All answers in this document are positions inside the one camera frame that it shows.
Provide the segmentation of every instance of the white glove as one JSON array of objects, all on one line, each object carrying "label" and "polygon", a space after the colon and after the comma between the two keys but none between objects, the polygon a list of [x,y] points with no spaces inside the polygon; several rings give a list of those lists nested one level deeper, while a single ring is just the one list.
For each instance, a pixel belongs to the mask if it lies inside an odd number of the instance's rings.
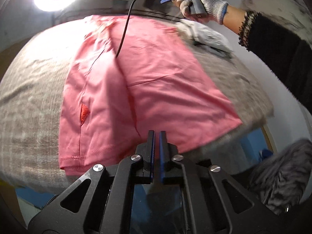
[{"label": "white glove", "polygon": [[[218,24],[223,24],[223,17],[227,11],[228,3],[221,0],[201,0],[205,7],[208,15],[206,18],[202,18],[203,21],[207,22],[210,20],[216,21]],[[190,5],[191,0],[172,0],[172,2],[180,8],[183,16],[190,18]]]}]

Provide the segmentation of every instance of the pink fabric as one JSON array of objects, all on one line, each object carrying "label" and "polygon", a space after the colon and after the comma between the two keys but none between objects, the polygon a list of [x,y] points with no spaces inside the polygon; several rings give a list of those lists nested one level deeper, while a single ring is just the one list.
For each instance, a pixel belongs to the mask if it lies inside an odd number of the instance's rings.
[{"label": "pink fabric", "polygon": [[165,130],[183,153],[241,124],[174,28],[132,16],[116,59],[126,16],[85,21],[96,28],[73,59],[60,117],[59,162],[67,175],[118,163],[150,129]]}]

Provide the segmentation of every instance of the black cable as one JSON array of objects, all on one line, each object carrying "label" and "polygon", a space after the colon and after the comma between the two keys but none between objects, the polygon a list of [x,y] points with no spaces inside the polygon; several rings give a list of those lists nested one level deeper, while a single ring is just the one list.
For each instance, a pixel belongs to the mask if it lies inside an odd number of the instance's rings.
[{"label": "black cable", "polygon": [[118,48],[118,51],[116,53],[116,58],[118,57],[118,55],[120,53],[120,50],[122,48],[122,44],[124,43],[124,37],[126,36],[126,32],[127,32],[127,27],[128,27],[129,20],[130,20],[131,11],[132,11],[132,8],[133,8],[133,5],[135,4],[135,2],[136,2],[136,0],[133,0],[133,2],[131,3],[131,6],[130,6],[130,9],[129,9],[129,12],[128,12],[128,18],[127,18],[127,21],[126,21],[126,25],[124,27],[124,33],[122,34],[122,38],[121,38],[121,41],[120,41],[120,44],[119,44],[119,48]]}]

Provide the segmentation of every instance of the finger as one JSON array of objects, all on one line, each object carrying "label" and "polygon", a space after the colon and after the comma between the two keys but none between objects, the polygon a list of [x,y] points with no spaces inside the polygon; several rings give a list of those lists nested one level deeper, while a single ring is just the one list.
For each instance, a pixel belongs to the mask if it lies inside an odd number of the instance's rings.
[{"label": "finger", "polygon": [[192,1],[191,0],[184,0],[181,4],[180,4],[180,10],[183,14],[184,17],[188,18],[191,14],[190,12],[190,6],[192,5]]},{"label": "finger", "polygon": [[176,5],[178,8],[180,7],[181,3],[184,1],[184,0],[171,0],[174,5]]}]

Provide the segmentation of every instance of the marble wall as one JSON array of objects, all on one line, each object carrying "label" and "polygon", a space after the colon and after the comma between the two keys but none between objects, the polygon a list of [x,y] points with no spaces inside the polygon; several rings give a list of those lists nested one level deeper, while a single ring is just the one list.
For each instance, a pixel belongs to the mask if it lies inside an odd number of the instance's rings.
[{"label": "marble wall", "polygon": [[242,0],[241,8],[262,12],[312,45],[312,16],[303,0]]}]

